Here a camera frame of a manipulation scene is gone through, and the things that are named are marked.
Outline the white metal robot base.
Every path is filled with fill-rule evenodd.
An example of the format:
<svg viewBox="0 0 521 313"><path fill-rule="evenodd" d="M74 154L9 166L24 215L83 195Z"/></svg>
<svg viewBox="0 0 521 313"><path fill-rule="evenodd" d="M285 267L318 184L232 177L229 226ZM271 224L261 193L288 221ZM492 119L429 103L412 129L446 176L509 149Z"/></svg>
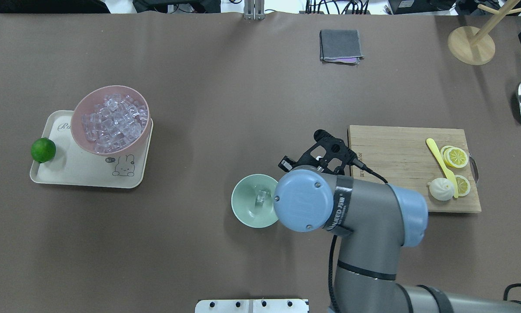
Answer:
<svg viewBox="0 0 521 313"><path fill-rule="evenodd" d="M304 299L230 299L201 300L195 313L308 313L310 305Z"/></svg>

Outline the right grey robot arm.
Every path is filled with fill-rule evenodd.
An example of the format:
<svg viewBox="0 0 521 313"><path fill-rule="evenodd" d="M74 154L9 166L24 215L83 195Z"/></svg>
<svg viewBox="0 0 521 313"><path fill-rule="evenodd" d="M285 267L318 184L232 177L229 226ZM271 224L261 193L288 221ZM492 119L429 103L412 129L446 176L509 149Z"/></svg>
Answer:
<svg viewBox="0 0 521 313"><path fill-rule="evenodd" d="M329 262L330 313L521 313L521 301L493 301L396 282L402 247L417 246L429 212L424 197L391 184L318 169L322 159L284 157L274 194L280 222L297 232L341 238Z"/></svg>

